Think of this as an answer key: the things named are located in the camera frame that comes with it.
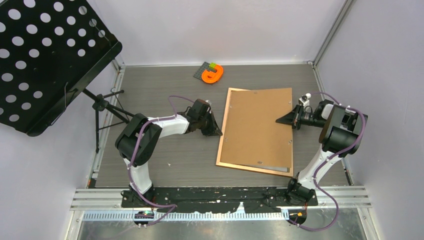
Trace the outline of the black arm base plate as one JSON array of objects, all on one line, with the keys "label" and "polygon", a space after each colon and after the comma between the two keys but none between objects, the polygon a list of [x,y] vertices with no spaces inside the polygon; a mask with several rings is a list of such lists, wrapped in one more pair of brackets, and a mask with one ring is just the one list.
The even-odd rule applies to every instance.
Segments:
[{"label": "black arm base plate", "polygon": [[154,208],[166,213],[175,205],[175,213],[234,213],[243,206],[247,213],[277,213],[279,207],[305,207],[318,205],[316,196],[308,202],[285,187],[153,187],[145,202],[135,190],[121,191],[123,208]]}]

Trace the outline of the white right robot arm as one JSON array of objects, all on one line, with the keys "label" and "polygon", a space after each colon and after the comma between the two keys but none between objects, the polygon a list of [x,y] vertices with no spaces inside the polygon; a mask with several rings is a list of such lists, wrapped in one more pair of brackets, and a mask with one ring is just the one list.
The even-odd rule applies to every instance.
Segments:
[{"label": "white right robot arm", "polygon": [[303,125],[321,128],[319,150],[306,168],[290,179],[284,201],[302,206],[314,199],[320,180],[330,168],[358,150],[367,121],[368,115],[328,99],[320,101],[315,111],[307,111],[305,104],[298,104],[276,119],[276,123],[290,125],[294,130]]}]

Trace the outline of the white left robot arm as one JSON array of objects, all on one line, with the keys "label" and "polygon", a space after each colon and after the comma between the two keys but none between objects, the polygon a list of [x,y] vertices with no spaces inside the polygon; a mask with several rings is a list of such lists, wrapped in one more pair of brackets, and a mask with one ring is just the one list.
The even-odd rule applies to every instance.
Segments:
[{"label": "white left robot arm", "polygon": [[161,138],[184,135],[200,130],[205,137],[222,136],[211,105],[197,99],[184,111],[171,116],[147,117],[136,114],[115,141],[115,147],[123,158],[128,171],[130,192],[141,207],[153,202],[153,183],[149,175],[148,161]]}]

